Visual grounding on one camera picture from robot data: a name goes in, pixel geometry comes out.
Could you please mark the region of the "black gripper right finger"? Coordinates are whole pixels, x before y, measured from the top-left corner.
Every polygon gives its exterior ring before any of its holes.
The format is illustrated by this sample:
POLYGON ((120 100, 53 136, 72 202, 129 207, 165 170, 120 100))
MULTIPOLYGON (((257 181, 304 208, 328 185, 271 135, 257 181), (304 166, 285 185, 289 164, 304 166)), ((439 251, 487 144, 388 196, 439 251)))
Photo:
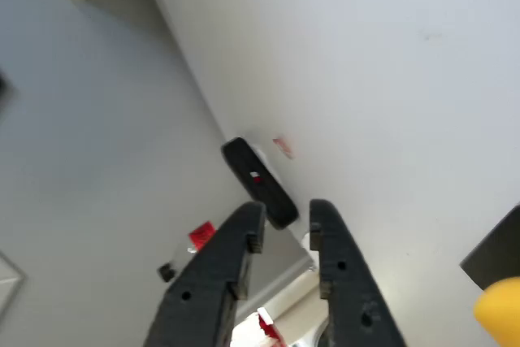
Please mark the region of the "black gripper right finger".
POLYGON ((404 346, 361 250, 336 207, 310 201, 310 249, 318 252, 320 297, 330 346, 404 346))

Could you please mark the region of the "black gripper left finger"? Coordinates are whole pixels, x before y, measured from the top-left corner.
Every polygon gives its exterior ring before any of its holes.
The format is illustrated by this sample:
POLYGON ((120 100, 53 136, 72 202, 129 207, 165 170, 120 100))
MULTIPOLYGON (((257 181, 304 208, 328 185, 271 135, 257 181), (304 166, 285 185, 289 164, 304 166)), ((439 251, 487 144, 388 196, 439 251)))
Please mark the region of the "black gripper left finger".
POLYGON ((262 252, 266 207, 238 207, 171 283, 144 345, 229 346, 237 302, 248 297, 251 263, 262 252))

